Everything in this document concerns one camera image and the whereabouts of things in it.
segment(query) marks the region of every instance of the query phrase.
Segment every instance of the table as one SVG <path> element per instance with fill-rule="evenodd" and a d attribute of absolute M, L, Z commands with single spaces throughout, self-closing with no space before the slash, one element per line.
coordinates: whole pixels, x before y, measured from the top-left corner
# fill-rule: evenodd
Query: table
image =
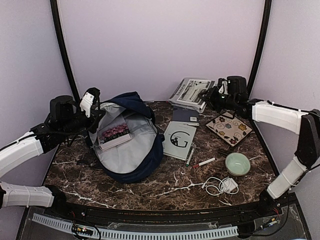
<path fill-rule="evenodd" d="M 148 104 L 154 110 L 156 126 L 164 132 L 172 119 L 172 106 L 167 102 Z M 255 132 L 231 149 L 205 126 L 217 116 L 207 107 L 199 115 L 200 126 L 194 137 L 197 148 L 191 165 L 216 157 L 210 164 L 186 167 L 184 161 L 165 156 L 148 178 L 140 183 L 123 184 L 103 172 L 84 138 L 78 137 L 71 148 L 65 143 L 58 148 L 44 184 L 57 186 L 66 194 L 69 203 L 120 210 L 205 210 L 258 201 L 259 193 L 275 179 L 266 153 Z M 231 177 L 225 167 L 225 157 L 217 153 L 219 148 L 245 154 L 250 159 L 250 172 L 234 177 L 239 186 L 239 193 L 235 195 L 211 196 L 201 188 L 211 176 Z"/>

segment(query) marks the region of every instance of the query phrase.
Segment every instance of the light green bowl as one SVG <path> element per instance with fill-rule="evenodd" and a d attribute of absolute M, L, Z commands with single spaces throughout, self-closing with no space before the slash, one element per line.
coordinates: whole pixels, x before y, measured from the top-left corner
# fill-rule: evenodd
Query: light green bowl
<path fill-rule="evenodd" d="M 228 172 L 235 176 L 240 177 L 246 175 L 250 171 L 249 159 L 241 153 L 230 153 L 225 159 L 225 166 Z"/>

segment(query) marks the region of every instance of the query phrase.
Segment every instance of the pen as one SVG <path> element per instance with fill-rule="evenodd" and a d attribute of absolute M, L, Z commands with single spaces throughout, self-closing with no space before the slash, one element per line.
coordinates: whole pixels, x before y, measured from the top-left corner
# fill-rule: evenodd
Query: pen
<path fill-rule="evenodd" d="M 208 160 L 206 160 L 206 161 L 200 162 L 200 163 L 198 163 L 197 165 L 194 165 L 193 168 L 196 169 L 196 168 L 198 168 L 198 167 L 200 167 L 200 166 L 202 166 L 202 165 L 211 163 L 211 162 L 214 161 L 214 160 L 216 160 L 215 157 L 214 157 L 214 158 L 211 158 L 211 159 L 208 159 Z"/>
<path fill-rule="evenodd" d="M 191 152 L 190 152 L 188 161 L 186 161 L 186 164 L 185 164 L 185 165 L 186 165 L 187 167 L 189 167 L 189 163 L 190 163 L 190 161 L 191 161 L 192 155 L 194 154 L 195 148 L 196 148 L 196 146 L 193 146 L 193 147 L 192 147 L 192 150 L 191 150 Z"/>

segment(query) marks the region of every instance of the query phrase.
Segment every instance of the red marker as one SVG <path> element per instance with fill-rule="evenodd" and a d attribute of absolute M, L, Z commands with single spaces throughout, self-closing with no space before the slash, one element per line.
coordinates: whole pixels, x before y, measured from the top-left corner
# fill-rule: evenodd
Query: red marker
<path fill-rule="evenodd" d="M 197 165 L 194 165 L 194 166 L 193 166 L 193 168 L 194 168 L 194 169 L 196 169 L 196 168 L 198 168 L 198 167 L 200 167 L 200 166 L 202 166 L 202 165 L 205 165 L 205 164 L 211 163 L 211 162 L 212 162 L 212 161 L 214 161 L 214 160 L 216 160 L 216 158 L 215 158 L 215 157 L 214 157 L 214 158 L 211 158 L 211 159 L 209 159 L 209 160 L 206 160 L 206 161 L 200 162 L 200 163 L 198 163 Z"/>

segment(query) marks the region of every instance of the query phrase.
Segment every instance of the open bag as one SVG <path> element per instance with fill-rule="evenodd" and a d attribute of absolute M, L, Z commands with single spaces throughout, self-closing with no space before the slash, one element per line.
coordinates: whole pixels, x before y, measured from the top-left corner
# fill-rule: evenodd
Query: open bag
<path fill-rule="evenodd" d="M 155 126 L 155 114 L 137 92 L 118 95 L 100 104 L 105 116 L 96 133 L 89 133 L 93 150 L 102 168 L 120 183 L 134 183 L 148 177 L 163 159 L 164 136 Z M 102 151 L 98 136 L 102 129 L 122 115 L 132 139 Z"/>

